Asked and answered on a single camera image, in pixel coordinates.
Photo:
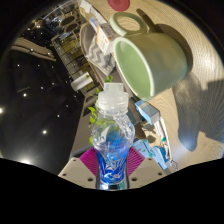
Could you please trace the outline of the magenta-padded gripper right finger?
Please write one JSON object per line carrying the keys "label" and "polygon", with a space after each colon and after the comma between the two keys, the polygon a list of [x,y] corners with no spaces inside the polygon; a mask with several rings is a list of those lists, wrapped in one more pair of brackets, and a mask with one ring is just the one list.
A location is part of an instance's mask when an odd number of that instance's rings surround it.
{"label": "magenta-padded gripper right finger", "polygon": [[127,156],[126,173],[130,189],[143,187],[166,176],[153,158],[144,157],[133,147]]}

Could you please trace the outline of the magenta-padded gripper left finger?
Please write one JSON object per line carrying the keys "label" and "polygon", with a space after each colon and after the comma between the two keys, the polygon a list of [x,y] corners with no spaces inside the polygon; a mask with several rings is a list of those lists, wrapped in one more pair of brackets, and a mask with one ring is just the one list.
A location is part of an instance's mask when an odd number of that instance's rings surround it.
{"label": "magenta-padded gripper left finger", "polygon": [[95,149],[91,147],[80,158],[72,157],[59,173],[59,177],[81,187],[95,189],[98,172],[98,158]]}

